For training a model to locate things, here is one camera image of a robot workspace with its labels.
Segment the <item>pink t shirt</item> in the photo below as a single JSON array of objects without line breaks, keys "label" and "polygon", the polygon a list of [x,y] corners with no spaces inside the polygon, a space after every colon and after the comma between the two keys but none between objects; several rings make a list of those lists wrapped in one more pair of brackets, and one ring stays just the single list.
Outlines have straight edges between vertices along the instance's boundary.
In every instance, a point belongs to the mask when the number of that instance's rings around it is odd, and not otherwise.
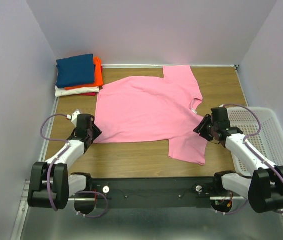
[{"label": "pink t shirt", "polygon": [[172,159],[204,165],[207,141],[194,132],[203,117],[198,81],[189,65],[164,66],[163,77],[130,76],[97,96],[96,143],[168,141]]}]

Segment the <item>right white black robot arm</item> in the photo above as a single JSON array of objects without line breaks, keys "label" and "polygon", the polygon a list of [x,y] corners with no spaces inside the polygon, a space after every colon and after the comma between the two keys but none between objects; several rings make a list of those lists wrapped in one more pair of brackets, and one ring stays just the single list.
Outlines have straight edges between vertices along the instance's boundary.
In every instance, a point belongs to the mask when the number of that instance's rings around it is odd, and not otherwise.
[{"label": "right white black robot arm", "polygon": [[230,109],[229,104],[212,108],[194,133],[209,142],[216,140],[229,150],[243,162],[251,178],[232,171],[218,172],[211,184],[212,192],[217,196],[223,196],[228,191],[236,193],[259,214],[283,214],[283,165],[276,165],[267,159],[249,142],[250,135],[231,126]]}]

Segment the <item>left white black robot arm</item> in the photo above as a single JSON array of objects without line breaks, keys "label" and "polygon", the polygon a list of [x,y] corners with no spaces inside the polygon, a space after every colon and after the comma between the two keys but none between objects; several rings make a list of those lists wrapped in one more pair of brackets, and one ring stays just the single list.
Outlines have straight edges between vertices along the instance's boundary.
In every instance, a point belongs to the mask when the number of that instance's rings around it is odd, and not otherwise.
[{"label": "left white black robot arm", "polygon": [[66,207],[71,196],[78,194],[86,198],[94,193],[90,174],[69,175],[69,170],[102,131],[96,126],[95,117],[91,114],[77,110],[72,115],[61,116],[72,122],[74,130],[67,139],[43,137],[47,141],[63,142],[64,146],[49,160],[36,162],[32,166],[27,196],[27,203],[32,208],[58,211]]}]

